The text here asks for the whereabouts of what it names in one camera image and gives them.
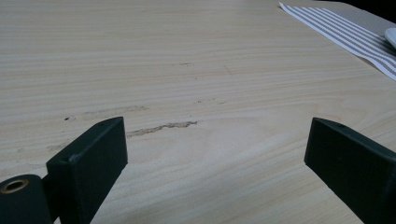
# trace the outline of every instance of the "crack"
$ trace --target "crack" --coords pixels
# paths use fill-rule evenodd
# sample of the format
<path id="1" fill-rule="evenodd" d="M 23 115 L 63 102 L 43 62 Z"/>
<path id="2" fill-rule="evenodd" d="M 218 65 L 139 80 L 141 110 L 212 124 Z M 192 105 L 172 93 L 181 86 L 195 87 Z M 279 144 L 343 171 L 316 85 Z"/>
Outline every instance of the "crack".
<path id="1" fill-rule="evenodd" d="M 133 136 L 141 136 L 143 134 L 146 133 L 155 133 L 158 132 L 160 130 L 162 130 L 163 128 L 187 128 L 192 124 L 197 124 L 198 121 L 187 121 L 187 122 L 180 122 L 180 123 L 167 123 L 155 128 L 149 128 L 149 129 L 140 129 L 137 131 L 133 131 L 133 132 L 127 132 L 126 133 L 126 137 L 127 138 L 131 138 Z"/>

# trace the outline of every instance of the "black plastic piece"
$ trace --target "black plastic piece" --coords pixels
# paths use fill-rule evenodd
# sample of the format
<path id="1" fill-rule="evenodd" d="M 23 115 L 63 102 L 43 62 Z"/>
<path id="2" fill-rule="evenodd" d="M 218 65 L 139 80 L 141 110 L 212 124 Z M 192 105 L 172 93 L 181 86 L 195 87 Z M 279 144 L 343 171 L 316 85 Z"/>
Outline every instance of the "black plastic piece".
<path id="1" fill-rule="evenodd" d="M 21 175 L 1 183 L 0 221 L 90 223 L 127 162 L 123 118 L 99 122 L 47 162 L 42 180 Z"/>
<path id="2" fill-rule="evenodd" d="M 396 223 L 395 152 L 313 118 L 304 161 L 364 223 Z"/>

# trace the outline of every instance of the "striped napkin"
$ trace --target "striped napkin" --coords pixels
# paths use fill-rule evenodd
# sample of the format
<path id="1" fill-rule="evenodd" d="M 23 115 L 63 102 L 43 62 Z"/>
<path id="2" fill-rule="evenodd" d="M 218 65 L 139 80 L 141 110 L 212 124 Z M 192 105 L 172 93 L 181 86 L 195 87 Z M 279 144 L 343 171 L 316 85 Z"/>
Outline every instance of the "striped napkin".
<path id="1" fill-rule="evenodd" d="M 282 3 L 279 4 L 283 10 L 297 20 L 302 21 L 356 56 L 368 60 L 381 72 L 396 81 L 396 49 L 384 37 L 386 28 L 396 27 L 394 23 L 376 17 L 377 25 L 374 25 L 374 28 L 383 27 L 378 32 L 378 29 L 370 29 L 373 28 L 373 25 L 364 25 L 372 22 L 373 20 L 370 18 L 374 15 L 360 9 L 356 9 L 352 13 L 360 14 L 358 20 L 351 20 L 347 19 L 345 13 L 343 15 L 335 9 L 290 7 Z"/>

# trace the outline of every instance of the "table surface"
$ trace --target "table surface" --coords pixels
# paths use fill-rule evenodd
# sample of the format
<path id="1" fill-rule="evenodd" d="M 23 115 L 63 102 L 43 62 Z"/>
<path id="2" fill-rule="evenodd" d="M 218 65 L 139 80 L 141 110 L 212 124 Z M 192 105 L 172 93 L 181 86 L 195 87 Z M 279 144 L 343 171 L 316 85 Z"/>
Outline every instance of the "table surface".
<path id="1" fill-rule="evenodd" d="M 304 165 L 311 119 L 396 148 L 396 83 L 278 1 L 2 1 L 0 21 L 0 181 L 125 119 L 92 223 L 361 223 Z"/>

